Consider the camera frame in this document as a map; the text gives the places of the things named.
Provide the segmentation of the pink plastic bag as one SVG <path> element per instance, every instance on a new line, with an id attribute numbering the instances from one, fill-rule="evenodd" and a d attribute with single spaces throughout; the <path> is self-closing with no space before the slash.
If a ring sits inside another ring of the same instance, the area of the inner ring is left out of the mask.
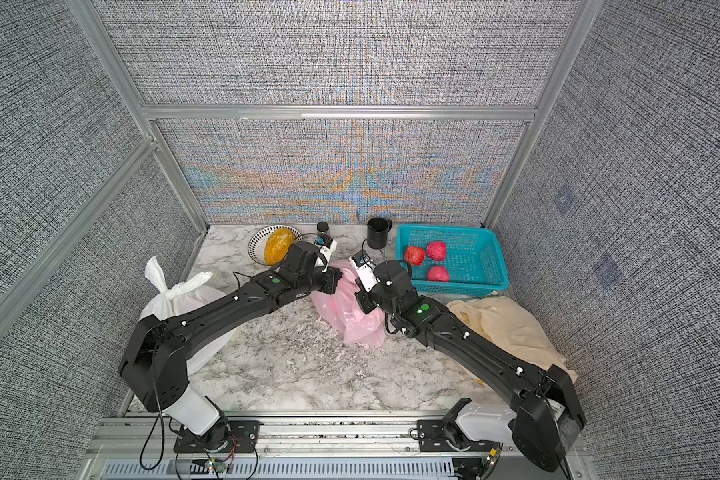
<path id="1" fill-rule="evenodd" d="M 383 312 L 379 309 L 369 314 L 363 312 L 355 296 L 360 291 L 355 283 L 359 277 L 348 260 L 334 261 L 331 266 L 342 273 L 335 292 L 310 294 L 319 317 L 340 334 L 346 345 L 381 347 L 385 339 Z"/>

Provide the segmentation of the cream banana print plastic bag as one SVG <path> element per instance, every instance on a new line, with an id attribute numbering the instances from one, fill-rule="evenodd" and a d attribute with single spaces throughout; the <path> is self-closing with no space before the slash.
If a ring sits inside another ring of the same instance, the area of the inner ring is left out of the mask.
<path id="1" fill-rule="evenodd" d="M 568 369 L 566 358 L 551 343 L 536 318 L 513 299 L 490 296 L 473 300 L 454 300 L 448 309 L 465 325 L 514 357 L 544 370 L 556 365 L 573 382 L 575 370 Z"/>

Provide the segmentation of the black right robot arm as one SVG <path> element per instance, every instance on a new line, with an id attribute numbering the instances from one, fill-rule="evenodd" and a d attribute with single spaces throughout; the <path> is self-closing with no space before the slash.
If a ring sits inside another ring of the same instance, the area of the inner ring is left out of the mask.
<path id="1" fill-rule="evenodd" d="M 528 363 L 480 336 L 447 306 L 419 294 L 410 271 L 398 261 L 379 265 L 359 254 L 350 259 L 358 275 L 358 304 L 384 312 L 394 332 L 457 361 L 509 405 L 512 442 L 538 468 L 554 472 L 586 425 L 573 380 L 562 368 Z"/>

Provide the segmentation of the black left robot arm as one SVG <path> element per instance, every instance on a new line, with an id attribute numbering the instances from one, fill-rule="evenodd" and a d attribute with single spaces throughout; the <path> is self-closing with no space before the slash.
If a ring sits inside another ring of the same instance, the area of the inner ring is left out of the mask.
<path id="1" fill-rule="evenodd" d="M 228 420 L 216 405 L 191 387 L 187 361 L 247 321 L 266 316 L 313 292 L 333 294 L 342 272 L 329 265 L 323 249 L 304 241 L 285 258 L 251 276 L 232 293 L 189 313 L 136 324 L 119 373 L 150 412 L 178 421 L 210 451 L 230 439 Z"/>

